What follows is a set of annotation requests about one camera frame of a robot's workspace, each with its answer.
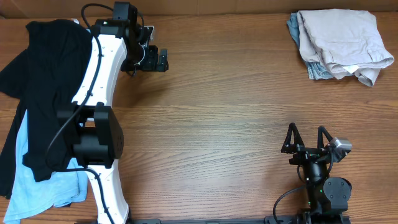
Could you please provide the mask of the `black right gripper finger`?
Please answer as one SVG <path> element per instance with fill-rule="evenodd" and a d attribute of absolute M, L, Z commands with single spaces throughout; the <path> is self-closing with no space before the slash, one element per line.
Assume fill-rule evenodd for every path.
<path fill-rule="evenodd" d="M 295 123 L 290 123 L 285 141 L 282 145 L 281 153 L 295 154 L 304 150 L 304 148 L 304 142 Z"/>
<path fill-rule="evenodd" d="M 333 137 L 330 135 L 330 133 L 326 130 L 324 126 L 319 126 L 318 127 L 318 133 L 317 133 L 317 148 L 321 149 L 325 147 L 323 138 L 326 137 L 328 142 L 330 142 Z"/>

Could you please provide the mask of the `beige khaki shorts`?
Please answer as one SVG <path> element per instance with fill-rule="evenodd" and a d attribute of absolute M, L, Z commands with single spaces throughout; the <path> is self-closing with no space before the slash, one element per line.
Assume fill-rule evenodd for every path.
<path fill-rule="evenodd" d="M 394 57 L 382 41 L 376 17 L 351 9 L 301 10 L 297 12 L 300 55 L 319 62 L 337 79 L 356 76 L 374 86 L 381 69 Z"/>

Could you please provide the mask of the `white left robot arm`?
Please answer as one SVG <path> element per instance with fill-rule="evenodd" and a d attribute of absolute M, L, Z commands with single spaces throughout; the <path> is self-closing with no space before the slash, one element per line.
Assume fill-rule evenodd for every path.
<path fill-rule="evenodd" d="M 150 44 L 154 26 L 129 19 L 99 19 L 91 28 L 92 48 L 84 79 L 70 105 L 57 113 L 68 152 L 85 172 L 95 196 L 96 223 L 132 223 L 123 195 L 119 160 L 124 135 L 113 111 L 120 72 L 166 72 L 167 50 Z"/>

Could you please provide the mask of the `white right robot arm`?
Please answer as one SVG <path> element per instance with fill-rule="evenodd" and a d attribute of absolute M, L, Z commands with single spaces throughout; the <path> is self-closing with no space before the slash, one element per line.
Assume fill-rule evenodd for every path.
<path fill-rule="evenodd" d="M 297 167 L 299 179 L 303 185 L 282 194 L 273 206 L 272 215 L 276 223 L 276 207 L 286 196 L 299 190 L 306 190 L 308 208 L 297 215 L 284 218 L 285 223 L 349 223 L 349 217 L 343 216 L 348 209 L 352 185 L 342 177 L 332 177 L 330 172 L 336 163 L 343 160 L 352 149 L 346 138 L 333 137 L 320 126 L 317 131 L 317 146 L 305 147 L 295 123 L 290 123 L 281 152 L 291 154 L 289 164 Z"/>

